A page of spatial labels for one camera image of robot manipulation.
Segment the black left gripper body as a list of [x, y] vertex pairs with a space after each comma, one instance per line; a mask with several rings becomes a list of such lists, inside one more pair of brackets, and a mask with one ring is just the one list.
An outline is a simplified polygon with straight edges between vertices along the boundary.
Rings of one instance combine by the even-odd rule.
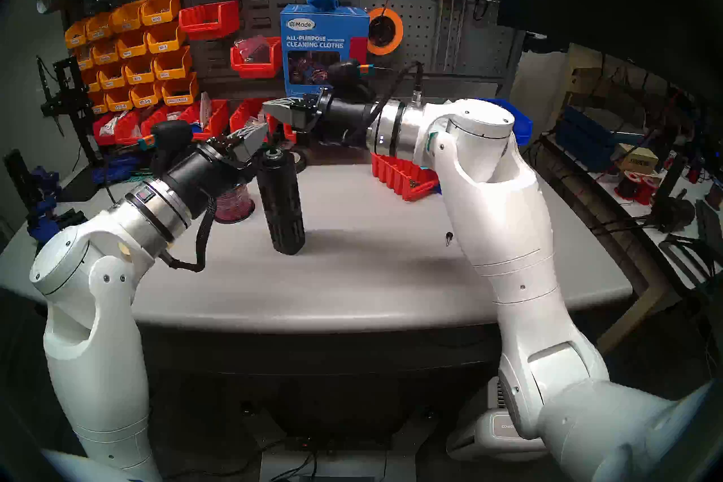
[[231, 160], [211, 143], [195, 144], [164, 173], [164, 184], [180, 198], [192, 219], [201, 215], [210, 199], [216, 199], [239, 184], [248, 184], [257, 175], [255, 158], [247, 162]]

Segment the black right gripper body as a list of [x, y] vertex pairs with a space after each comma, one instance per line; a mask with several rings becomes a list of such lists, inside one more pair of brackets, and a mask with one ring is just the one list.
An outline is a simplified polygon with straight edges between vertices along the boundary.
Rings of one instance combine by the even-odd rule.
[[358, 101], [322, 89], [314, 101], [308, 132], [319, 142], [365, 142], [373, 100]]

